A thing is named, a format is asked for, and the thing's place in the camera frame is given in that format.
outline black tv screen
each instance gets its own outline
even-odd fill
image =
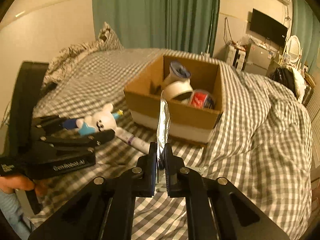
[[[250,31],[260,34],[267,40],[283,47],[288,28],[270,16],[253,9]]]

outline tape roll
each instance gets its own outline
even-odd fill
[[[164,98],[166,100],[175,99],[175,100],[185,100],[190,98],[192,95],[193,89],[188,82],[176,81],[168,85],[164,90]]]
[[[191,73],[178,61],[170,62],[170,73],[161,84],[164,90],[168,85],[176,81],[188,82],[190,84]]]

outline open cardboard box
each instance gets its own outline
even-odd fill
[[[164,78],[169,75],[169,65],[179,61],[191,72],[190,85],[212,93],[214,109],[199,109],[169,100],[171,136],[205,144],[213,133],[225,109],[225,93],[221,85],[220,66],[196,59],[161,56],[148,65],[124,87],[125,98],[135,123],[156,130],[160,113],[160,96],[155,95]]]

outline checkered bedsheet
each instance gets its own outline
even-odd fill
[[[154,132],[136,126],[125,103],[123,86],[159,55],[209,60],[222,69],[226,109],[206,148],[171,140],[185,165],[206,167],[203,176],[228,178],[268,215],[290,239],[307,228],[311,207],[311,124],[306,109],[283,85],[238,72],[215,59],[165,49],[100,51],[83,58],[57,88],[37,105],[34,116],[71,118],[93,114],[111,102],[124,116],[118,126],[151,142]],[[143,154],[115,138],[97,151],[97,163],[49,179],[44,209],[32,218],[38,226],[96,176],[117,177]],[[132,239],[187,239],[183,198],[167,193],[137,198]]]

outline metal screw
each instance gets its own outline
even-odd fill
[[[228,180],[224,177],[220,177],[218,179],[218,183],[221,184],[221,185],[226,185],[228,183]]]
[[[96,185],[101,185],[103,182],[104,182],[104,179],[103,177],[96,177],[93,182],[96,184]]]
[[[180,172],[182,174],[188,174],[190,172],[190,170],[187,167],[182,167],[182,168],[180,168]]]
[[[132,172],[135,173],[135,174],[139,174],[139,173],[142,172],[142,169],[141,169],[140,167],[134,167],[134,168],[132,169]]]

